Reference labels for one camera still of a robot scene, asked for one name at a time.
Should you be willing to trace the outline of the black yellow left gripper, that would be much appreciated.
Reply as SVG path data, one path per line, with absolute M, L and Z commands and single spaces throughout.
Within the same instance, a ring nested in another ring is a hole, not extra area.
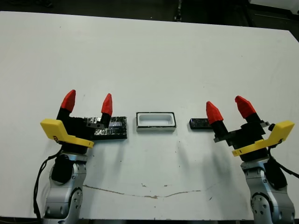
M 56 119 L 44 119 L 42 129 L 47 137 L 61 145 L 64 153 L 86 154 L 95 142 L 95 129 L 87 126 L 83 118 L 72 118 L 70 113 L 75 105 L 76 91 L 69 91 L 64 97 Z M 109 124 L 113 113 L 112 95 L 107 94 L 101 109 L 101 124 Z

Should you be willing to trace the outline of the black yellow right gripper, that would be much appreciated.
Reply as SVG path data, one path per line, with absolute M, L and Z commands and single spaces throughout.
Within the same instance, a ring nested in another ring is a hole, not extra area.
M 262 149 L 275 147 L 285 141 L 295 126 L 289 120 L 276 124 L 262 121 L 253 105 L 241 96 L 236 96 L 235 102 L 241 116 L 246 120 L 240 129 L 229 132 L 219 109 L 210 101 L 206 102 L 206 115 L 215 134 L 214 141 L 226 141 L 234 148 L 233 156 L 240 156 L 243 161 L 264 157 Z

